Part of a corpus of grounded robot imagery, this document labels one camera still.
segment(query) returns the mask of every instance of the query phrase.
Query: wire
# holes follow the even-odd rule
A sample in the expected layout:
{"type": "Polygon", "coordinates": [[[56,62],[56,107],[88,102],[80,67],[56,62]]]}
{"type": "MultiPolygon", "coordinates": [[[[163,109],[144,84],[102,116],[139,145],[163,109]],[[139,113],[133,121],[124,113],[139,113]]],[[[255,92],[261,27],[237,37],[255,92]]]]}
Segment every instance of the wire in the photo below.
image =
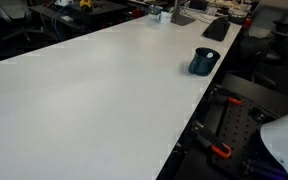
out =
{"type": "Polygon", "coordinates": [[[185,8],[182,8],[182,10],[184,11],[184,13],[185,13],[187,16],[189,16],[189,17],[191,17],[191,18],[193,18],[193,19],[195,19],[195,20],[201,21],[201,22],[206,23],[206,24],[211,24],[211,23],[209,23],[209,22],[200,20],[200,19],[198,19],[198,18],[195,18],[195,17],[189,15],[189,14],[186,12],[185,8]]]}
{"type": "Polygon", "coordinates": [[[82,35],[84,34],[84,29],[85,29],[85,12],[86,9],[84,8],[83,9],[83,25],[82,25],[82,35]]]}
{"type": "Polygon", "coordinates": [[[207,18],[207,17],[205,17],[202,13],[197,13],[198,15],[200,15],[200,16],[202,16],[204,19],[206,19],[206,20],[215,20],[215,19],[217,19],[217,18],[207,18]]]}
{"type": "Polygon", "coordinates": [[[71,5],[71,4],[67,4],[67,5],[63,6],[51,19],[51,22],[52,22],[52,25],[53,25],[53,27],[55,29],[55,32],[56,32],[56,34],[58,35],[58,37],[60,38],[61,41],[62,41],[62,37],[61,37],[60,33],[57,30],[57,19],[58,19],[58,16],[60,15],[61,11],[63,11],[63,9],[66,6],[69,6],[69,5],[71,5]]]}
{"type": "Polygon", "coordinates": [[[40,17],[41,17],[41,20],[42,20],[42,23],[43,23],[43,26],[45,27],[45,29],[47,30],[47,32],[50,32],[50,30],[47,28],[46,24],[45,24],[45,21],[44,21],[44,18],[42,16],[42,13],[46,10],[46,8],[48,8],[52,3],[54,3],[54,1],[51,1],[49,4],[47,4],[43,9],[42,11],[40,11],[40,17]]]}

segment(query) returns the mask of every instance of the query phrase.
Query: white table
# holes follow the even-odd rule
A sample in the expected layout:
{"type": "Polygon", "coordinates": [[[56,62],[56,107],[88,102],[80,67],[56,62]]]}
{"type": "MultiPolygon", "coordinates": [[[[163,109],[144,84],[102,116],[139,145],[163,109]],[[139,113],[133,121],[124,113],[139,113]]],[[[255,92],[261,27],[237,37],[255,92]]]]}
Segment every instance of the white table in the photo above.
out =
{"type": "Polygon", "coordinates": [[[207,26],[146,16],[0,62],[0,180],[155,179],[240,30],[207,26]],[[221,54],[207,77],[198,47],[221,54]]]}

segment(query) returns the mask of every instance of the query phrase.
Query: desk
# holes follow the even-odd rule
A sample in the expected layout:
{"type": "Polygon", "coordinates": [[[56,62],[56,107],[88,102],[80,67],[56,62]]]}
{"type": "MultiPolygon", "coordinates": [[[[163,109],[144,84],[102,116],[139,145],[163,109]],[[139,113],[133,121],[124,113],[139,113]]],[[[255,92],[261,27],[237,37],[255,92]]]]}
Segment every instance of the desk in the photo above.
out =
{"type": "Polygon", "coordinates": [[[0,180],[154,179],[241,26],[148,16],[0,62],[0,180]],[[221,58],[189,74],[195,49],[221,58]]]}
{"type": "MultiPolygon", "coordinates": [[[[91,17],[99,16],[99,15],[108,14],[108,13],[112,13],[112,12],[116,12],[116,11],[121,11],[121,10],[128,8],[127,6],[108,2],[108,1],[99,1],[99,2],[97,2],[97,4],[101,5],[101,8],[96,8],[93,12],[88,13],[89,16],[91,16],[91,17]]],[[[74,8],[74,9],[78,9],[78,10],[80,9],[79,6],[73,6],[70,8],[74,8]]],[[[52,17],[56,16],[58,13],[58,11],[56,11],[54,9],[50,9],[50,8],[45,8],[43,5],[32,6],[32,7],[30,7],[30,9],[34,12],[41,13],[48,18],[52,18],[52,17]]],[[[64,32],[65,27],[61,26],[61,24],[64,24],[65,26],[68,26],[68,27],[73,28],[75,30],[82,31],[82,29],[83,29],[82,21],[80,21],[80,22],[76,22],[76,21],[67,22],[61,18],[62,16],[63,15],[59,15],[59,17],[57,18],[57,21],[60,22],[60,23],[57,23],[57,25],[59,26],[57,28],[57,30],[61,36],[59,39],[62,39],[62,40],[68,39],[66,37],[66,33],[64,32]]],[[[75,14],[68,14],[68,16],[71,16],[73,19],[75,19],[76,15],[75,14]]]]}
{"type": "MultiPolygon", "coordinates": [[[[145,2],[146,1],[137,1],[137,0],[127,0],[126,1],[127,2],[127,5],[129,5],[129,6],[133,6],[133,7],[136,7],[136,8],[138,8],[138,9],[141,9],[141,10],[143,10],[143,11],[145,11],[146,12],[146,14],[148,14],[148,11],[149,11],[149,4],[146,4],[145,2]]],[[[159,2],[158,4],[157,4],[157,6],[166,6],[167,5],[167,2],[159,2]]]]}

